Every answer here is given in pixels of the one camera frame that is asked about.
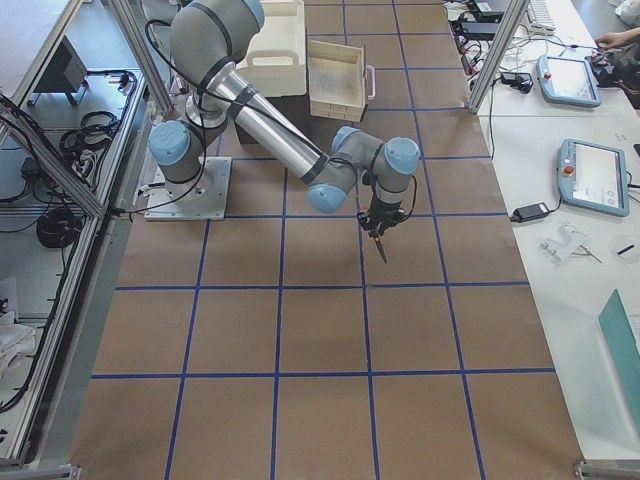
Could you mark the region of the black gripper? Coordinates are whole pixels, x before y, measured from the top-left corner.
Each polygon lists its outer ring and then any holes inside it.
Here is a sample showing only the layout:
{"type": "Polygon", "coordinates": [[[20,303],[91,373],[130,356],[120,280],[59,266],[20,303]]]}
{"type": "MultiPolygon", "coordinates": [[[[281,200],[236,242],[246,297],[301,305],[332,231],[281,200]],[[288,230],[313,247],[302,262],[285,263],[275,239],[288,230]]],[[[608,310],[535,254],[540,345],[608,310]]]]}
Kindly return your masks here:
{"type": "Polygon", "coordinates": [[[369,208],[357,214],[360,227],[369,235],[383,235],[384,232],[408,219],[401,203],[387,203],[373,197],[369,208]]]}

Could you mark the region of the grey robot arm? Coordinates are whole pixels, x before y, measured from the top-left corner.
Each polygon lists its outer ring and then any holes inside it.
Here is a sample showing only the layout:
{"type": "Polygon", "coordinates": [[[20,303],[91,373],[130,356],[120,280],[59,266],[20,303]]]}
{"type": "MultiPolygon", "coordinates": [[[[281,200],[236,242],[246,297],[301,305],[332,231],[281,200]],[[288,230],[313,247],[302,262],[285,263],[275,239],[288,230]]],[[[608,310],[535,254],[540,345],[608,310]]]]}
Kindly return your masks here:
{"type": "Polygon", "coordinates": [[[194,90],[179,119],[152,129],[154,160],[167,182],[190,183],[203,169],[206,147],[233,121],[301,179],[309,204],[320,212],[337,211],[357,183],[368,184],[372,199],[358,222],[379,239],[410,217],[401,203],[418,165],[418,145],[345,126],[331,152],[322,152],[236,70],[264,22],[257,1],[189,1],[177,11],[168,24],[167,63],[194,90]]]}

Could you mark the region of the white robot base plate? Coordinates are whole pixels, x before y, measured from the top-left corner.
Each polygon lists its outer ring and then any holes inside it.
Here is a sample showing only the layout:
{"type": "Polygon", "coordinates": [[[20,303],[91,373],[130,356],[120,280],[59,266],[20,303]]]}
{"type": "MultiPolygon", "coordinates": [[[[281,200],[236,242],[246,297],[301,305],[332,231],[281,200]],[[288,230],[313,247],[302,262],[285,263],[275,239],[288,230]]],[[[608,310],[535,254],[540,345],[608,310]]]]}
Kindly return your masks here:
{"type": "Polygon", "coordinates": [[[156,168],[154,187],[149,191],[144,217],[149,221],[214,220],[225,218],[230,184],[230,157],[200,158],[204,172],[185,184],[166,181],[160,167],[156,168]]]}

